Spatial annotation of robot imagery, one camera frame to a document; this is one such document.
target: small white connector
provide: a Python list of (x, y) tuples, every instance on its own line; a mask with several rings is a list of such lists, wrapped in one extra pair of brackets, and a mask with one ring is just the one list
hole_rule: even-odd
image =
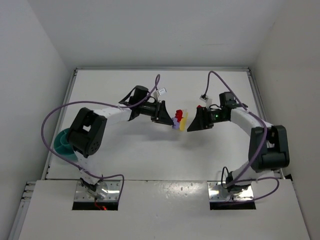
[(212, 98), (210, 98), (208, 95), (201, 95), (199, 98), (201, 101), (205, 102), (205, 107), (209, 108), (212, 104)]
[(206, 103), (209, 100), (209, 97), (207, 95), (203, 94), (203, 95), (200, 96), (199, 99)]
[(158, 101), (160, 99), (160, 96), (164, 95), (167, 93), (167, 90), (163, 87), (158, 89), (153, 93), (153, 97)]

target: reflective metal plate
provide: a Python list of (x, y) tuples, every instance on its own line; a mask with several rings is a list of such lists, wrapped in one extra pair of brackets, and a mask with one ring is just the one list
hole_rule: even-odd
[(251, 186), (239, 193), (229, 193), (222, 188), (220, 181), (208, 181), (207, 185), (210, 203), (242, 202), (254, 199), (254, 192)]
[[(104, 181), (106, 189), (104, 189), (105, 197), (103, 199), (98, 199), (98, 202), (117, 202), (119, 198), (119, 193), (121, 189), (120, 181)], [(76, 184), (76, 190), (74, 194), (74, 202), (94, 202), (95, 197), (91, 195), (88, 190), (81, 185), (78, 181)]]

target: green bowl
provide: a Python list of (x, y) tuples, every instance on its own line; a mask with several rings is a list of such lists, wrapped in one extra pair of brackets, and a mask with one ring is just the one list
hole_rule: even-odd
[(68, 132), (69, 128), (66, 128), (59, 132), (59, 134), (54, 139), (53, 147), (58, 154), (65, 156), (67, 159), (77, 160), (77, 156), (75, 155), (72, 146), (67, 141)]

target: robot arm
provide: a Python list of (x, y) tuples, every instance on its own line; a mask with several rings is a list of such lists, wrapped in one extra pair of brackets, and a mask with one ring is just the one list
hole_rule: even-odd
[[(140, 114), (150, 116), (151, 121), (155, 123), (170, 126), (174, 124), (166, 110), (166, 102), (164, 100), (148, 102), (148, 99), (146, 99), (146, 101), (136, 105), (141, 102), (148, 93), (149, 90), (146, 87), (136, 86), (119, 102), (118, 108), (107, 107), (104, 109), (90, 110), (83, 107), (79, 110), (69, 128), (67, 141), (72, 146), (80, 166), (83, 167), (85, 171), (95, 176), (102, 175), (92, 155), (100, 148), (106, 127), (119, 122), (131, 121)], [(86, 174), (85, 171), (81, 171), (81, 181), (88, 189), (95, 192), (93, 189), (95, 189), (95, 185), (99, 179)]]
[[(261, 127), (260, 121), (236, 102), (231, 92), (221, 93), (219, 98), (221, 109), (212, 110), (207, 107), (198, 107), (196, 109), (196, 116), (187, 131), (192, 132), (211, 129), (215, 123), (233, 122), (250, 136), (248, 153), (248, 159), (250, 160), (262, 140), (264, 128)], [(238, 181), (258, 179), (269, 171), (285, 168), (289, 165), (288, 140), (285, 127), (282, 125), (273, 126), (265, 121), (264, 123), (267, 127), (266, 142), (264, 142), (253, 164), (244, 172)], [(234, 184), (231, 183), (247, 165), (248, 163), (245, 163), (240, 168), (228, 174), (226, 179), (228, 192), (240, 192), (245, 186), (251, 184), (251, 180)]]

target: white wall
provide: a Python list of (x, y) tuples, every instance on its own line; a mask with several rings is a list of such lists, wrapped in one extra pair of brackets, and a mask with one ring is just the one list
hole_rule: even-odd
[(285, 0), (28, 0), (68, 67), (245, 66)]
[(1, 0), (0, 240), (9, 236), (26, 181), (41, 177), (41, 123), (62, 103), (70, 76), (27, 0)]
[(287, 129), (289, 170), (312, 239), (320, 239), (320, 1), (289, 0), (254, 75), (268, 120)]

